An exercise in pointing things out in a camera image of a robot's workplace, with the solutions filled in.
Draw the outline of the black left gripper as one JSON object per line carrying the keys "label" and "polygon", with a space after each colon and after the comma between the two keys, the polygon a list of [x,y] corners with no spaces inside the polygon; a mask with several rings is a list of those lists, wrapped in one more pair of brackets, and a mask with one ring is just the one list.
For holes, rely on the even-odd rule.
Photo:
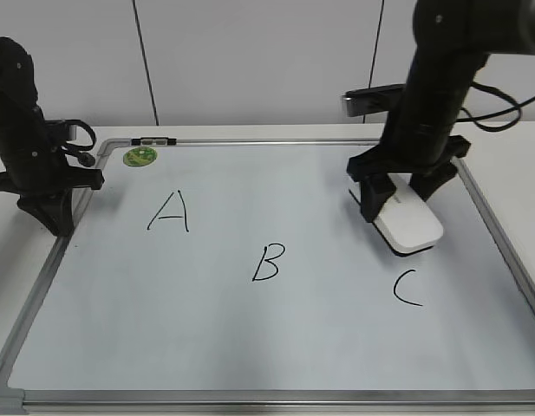
{"label": "black left gripper", "polygon": [[62,146],[49,142],[38,107],[26,110],[0,101],[0,192],[20,195],[17,206],[44,225],[55,237],[68,237],[75,228],[72,189],[101,189],[104,178],[89,153],[96,144],[94,130],[84,121],[76,139]]}

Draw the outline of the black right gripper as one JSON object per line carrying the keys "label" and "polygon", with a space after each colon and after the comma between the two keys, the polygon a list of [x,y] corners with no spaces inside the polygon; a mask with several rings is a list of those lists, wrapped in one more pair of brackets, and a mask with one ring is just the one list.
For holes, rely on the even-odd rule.
{"label": "black right gripper", "polygon": [[413,173],[409,186],[428,201],[457,174],[450,162],[466,156],[470,143],[451,131],[460,97],[401,97],[388,112],[379,144],[349,159],[347,173],[360,181],[361,214],[373,223],[396,192],[388,173]]}

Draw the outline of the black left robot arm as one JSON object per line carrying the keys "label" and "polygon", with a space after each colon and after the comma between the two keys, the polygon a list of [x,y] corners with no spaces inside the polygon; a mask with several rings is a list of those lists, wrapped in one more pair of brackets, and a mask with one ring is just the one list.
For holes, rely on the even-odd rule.
{"label": "black left robot arm", "polygon": [[73,131],[83,129],[91,141],[96,135],[82,120],[46,120],[37,100],[32,57],[0,37],[0,192],[16,194],[19,209],[66,237],[75,228],[73,191],[99,190],[104,183],[94,144],[76,145]]}

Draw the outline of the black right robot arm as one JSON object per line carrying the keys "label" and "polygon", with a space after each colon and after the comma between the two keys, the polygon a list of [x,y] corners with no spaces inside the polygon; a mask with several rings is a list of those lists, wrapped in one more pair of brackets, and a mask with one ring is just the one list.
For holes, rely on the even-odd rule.
{"label": "black right robot arm", "polygon": [[369,223],[397,190],[391,174],[410,174],[422,200],[456,175],[470,144],[452,130],[474,77],[490,55],[535,55],[535,1],[419,1],[413,33],[405,83],[343,95],[349,117],[388,115],[379,143],[347,164]]}

